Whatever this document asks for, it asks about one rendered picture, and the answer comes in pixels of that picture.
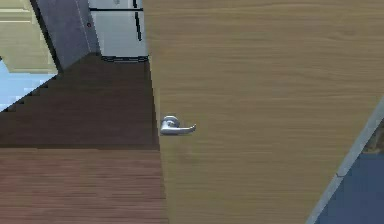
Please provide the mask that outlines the grey fridge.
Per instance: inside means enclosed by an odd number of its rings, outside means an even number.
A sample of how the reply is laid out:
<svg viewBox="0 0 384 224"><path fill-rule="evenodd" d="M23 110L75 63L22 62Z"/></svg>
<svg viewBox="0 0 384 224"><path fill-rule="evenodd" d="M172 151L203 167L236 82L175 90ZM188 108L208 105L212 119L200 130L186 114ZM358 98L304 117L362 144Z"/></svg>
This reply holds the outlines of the grey fridge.
<svg viewBox="0 0 384 224"><path fill-rule="evenodd" d="M96 53L109 62L148 59L143 0L34 0L53 47L54 61L65 69ZM138 41L135 12L142 41Z"/></svg>

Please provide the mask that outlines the light wooden room door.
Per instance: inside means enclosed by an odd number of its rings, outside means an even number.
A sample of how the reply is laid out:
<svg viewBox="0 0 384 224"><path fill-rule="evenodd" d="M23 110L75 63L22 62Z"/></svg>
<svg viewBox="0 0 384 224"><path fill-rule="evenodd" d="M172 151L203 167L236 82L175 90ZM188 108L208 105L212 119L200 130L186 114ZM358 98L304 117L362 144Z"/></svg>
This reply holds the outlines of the light wooden room door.
<svg viewBox="0 0 384 224"><path fill-rule="evenodd" d="M384 0L143 0L169 224L306 224L384 98Z"/></svg>

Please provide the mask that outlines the cream yellow cupboard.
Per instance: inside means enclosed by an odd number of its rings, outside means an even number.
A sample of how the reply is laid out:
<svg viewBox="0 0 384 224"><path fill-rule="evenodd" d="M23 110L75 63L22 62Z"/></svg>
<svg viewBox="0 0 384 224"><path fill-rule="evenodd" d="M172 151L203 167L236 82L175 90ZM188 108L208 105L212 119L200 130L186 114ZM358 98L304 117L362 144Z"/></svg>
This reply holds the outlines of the cream yellow cupboard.
<svg viewBox="0 0 384 224"><path fill-rule="evenodd" d="M11 73L58 72L30 0L0 0L0 58Z"/></svg>

